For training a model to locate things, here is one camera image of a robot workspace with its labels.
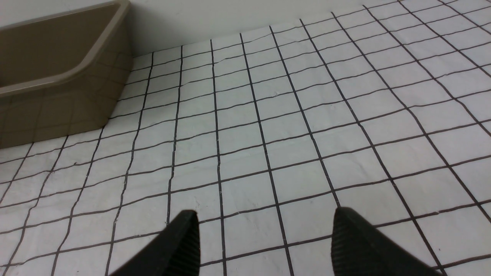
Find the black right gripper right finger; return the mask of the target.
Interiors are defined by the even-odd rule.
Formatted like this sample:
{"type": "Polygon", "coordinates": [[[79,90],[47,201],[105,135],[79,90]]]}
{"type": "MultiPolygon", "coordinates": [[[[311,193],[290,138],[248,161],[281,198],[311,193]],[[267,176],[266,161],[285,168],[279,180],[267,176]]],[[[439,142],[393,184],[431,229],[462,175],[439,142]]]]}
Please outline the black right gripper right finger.
{"type": "Polygon", "coordinates": [[[440,276],[349,207],[334,214],[331,261],[335,276],[440,276]]]}

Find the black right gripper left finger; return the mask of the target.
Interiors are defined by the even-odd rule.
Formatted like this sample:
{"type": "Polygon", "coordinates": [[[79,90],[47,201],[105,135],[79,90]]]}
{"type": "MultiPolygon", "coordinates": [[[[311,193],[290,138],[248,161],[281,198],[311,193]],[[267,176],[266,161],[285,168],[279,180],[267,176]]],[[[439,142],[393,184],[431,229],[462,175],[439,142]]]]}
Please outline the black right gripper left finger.
{"type": "Polygon", "coordinates": [[[201,248],[198,214],[181,211],[113,276],[198,276],[201,248]]]}

